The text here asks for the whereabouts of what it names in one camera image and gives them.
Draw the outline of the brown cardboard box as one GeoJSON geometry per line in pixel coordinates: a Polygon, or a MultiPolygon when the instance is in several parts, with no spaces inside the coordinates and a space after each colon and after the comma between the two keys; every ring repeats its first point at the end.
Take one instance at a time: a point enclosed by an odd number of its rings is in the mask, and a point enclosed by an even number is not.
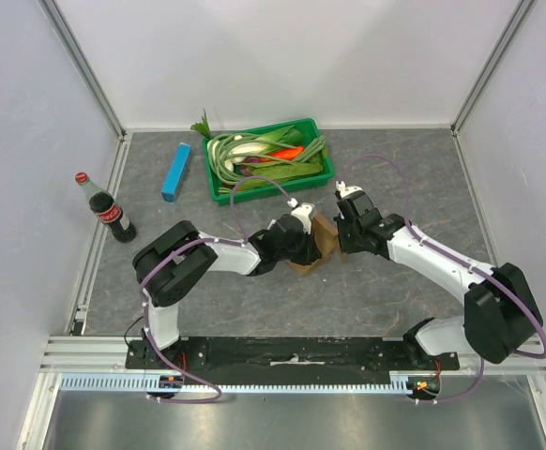
{"type": "Polygon", "coordinates": [[[341,254],[339,232],[336,224],[321,213],[317,213],[312,220],[315,243],[321,252],[321,257],[310,265],[300,265],[288,262],[288,265],[300,276],[305,277],[323,264],[327,263],[333,252],[341,254]]]}

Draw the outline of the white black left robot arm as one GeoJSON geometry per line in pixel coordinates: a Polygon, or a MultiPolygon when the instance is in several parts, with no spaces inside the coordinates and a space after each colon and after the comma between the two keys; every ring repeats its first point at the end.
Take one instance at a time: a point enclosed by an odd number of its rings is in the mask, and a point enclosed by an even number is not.
{"type": "Polygon", "coordinates": [[[312,226],[290,214],[272,221],[246,241],[200,232],[188,220],[178,222],[132,260],[147,306],[144,330],[152,339],[146,358],[157,368],[175,364],[179,355],[179,304],[206,273],[258,277],[282,261],[307,266],[321,257],[312,226]]]}

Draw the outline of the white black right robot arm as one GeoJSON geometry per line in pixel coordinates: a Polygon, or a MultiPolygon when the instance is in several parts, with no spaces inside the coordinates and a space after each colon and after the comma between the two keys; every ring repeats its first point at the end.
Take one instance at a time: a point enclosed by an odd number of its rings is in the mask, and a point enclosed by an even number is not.
{"type": "Polygon", "coordinates": [[[413,339],[402,345],[409,367],[425,368],[442,353],[476,353],[500,364],[539,334],[543,319],[519,267],[467,258],[399,215],[383,217],[359,189],[338,191],[336,198],[342,252],[368,252],[409,267],[463,305],[458,316],[426,319],[411,329],[413,339]]]}

